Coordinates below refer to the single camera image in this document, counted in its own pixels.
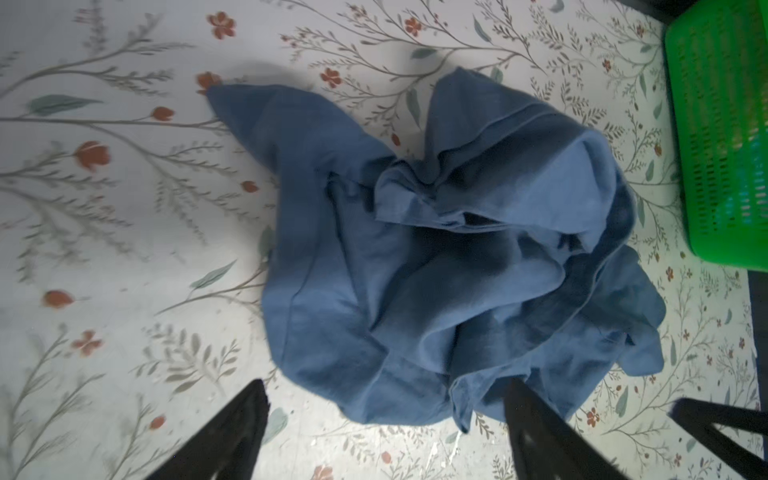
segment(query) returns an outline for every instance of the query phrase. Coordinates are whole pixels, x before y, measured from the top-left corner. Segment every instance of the blue cloth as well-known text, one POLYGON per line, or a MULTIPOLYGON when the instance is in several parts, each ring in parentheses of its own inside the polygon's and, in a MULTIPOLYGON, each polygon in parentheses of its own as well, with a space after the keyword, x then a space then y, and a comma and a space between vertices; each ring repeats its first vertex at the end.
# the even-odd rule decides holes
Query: blue cloth
POLYGON ((273 360, 350 419, 467 432, 473 410, 504 418, 513 376, 567 418, 615 362, 661 371, 664 302, 624 245, 634 204, 598 132, 462 69, 435 86, 420 161, 318 94, 208 98, 280 176, 273 360))

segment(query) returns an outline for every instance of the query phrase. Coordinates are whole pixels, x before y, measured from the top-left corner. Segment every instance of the green basket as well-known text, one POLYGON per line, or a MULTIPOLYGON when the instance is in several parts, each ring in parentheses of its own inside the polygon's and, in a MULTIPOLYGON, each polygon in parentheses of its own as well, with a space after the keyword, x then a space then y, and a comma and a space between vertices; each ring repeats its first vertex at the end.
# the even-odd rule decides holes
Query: green basket
POLYGON ((768 270, 766 30, 768 0, 702 0, 665 41, 690 247, 754 270, 768 270))

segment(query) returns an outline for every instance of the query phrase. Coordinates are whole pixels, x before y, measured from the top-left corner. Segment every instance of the floral tablecloth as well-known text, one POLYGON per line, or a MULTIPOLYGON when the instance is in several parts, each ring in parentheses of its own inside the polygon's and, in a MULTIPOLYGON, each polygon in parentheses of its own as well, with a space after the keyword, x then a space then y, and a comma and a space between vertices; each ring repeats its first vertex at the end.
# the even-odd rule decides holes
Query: floral tablecloth
POLYGON ((3 5, 0 478, 142 478, 256 377, 255 478, 514 478, 500 422, 358 425, 281 376, 259 301, 280 183, 201 95, 306 88, 419 156, 456 65, 602 131, 637 197, 666 366, 612 370, 571 425, 632 478, 734 478, 666 416, 759 405, 746 274, 684 240, 662 26, 601 0, 359 1, 3 5))

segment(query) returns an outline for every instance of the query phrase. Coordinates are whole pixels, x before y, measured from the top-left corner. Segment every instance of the laundry basket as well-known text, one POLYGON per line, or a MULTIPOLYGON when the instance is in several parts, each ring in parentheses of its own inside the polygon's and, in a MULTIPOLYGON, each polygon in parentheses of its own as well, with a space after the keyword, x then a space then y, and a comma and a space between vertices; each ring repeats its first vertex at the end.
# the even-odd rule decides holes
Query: laundry basket
POLYGON ((768 0, 702 0, 667 30, 691 249, 768 270, 768 0))

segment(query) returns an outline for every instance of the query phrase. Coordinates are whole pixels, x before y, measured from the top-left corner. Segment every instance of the floral pattern surface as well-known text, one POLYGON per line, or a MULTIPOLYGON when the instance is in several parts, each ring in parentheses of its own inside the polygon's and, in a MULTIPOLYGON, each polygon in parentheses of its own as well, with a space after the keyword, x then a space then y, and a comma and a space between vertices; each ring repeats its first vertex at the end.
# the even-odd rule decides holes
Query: floral pattern surface
POLYGON ((275 368, 279 179, 201 95, 305 88, 418 157, 456 66, 601 131, 637 200, 665 367, 612 369, 571 426, 631 478, 737 478, 666 416, 681 396, 760 405, 746 273, 685 242, 656 21, 604 0, 40 0, 0 22, 0 478, 143 478, 257 377, 254 478, 516 478, 500 422, 359 425, 275 368))

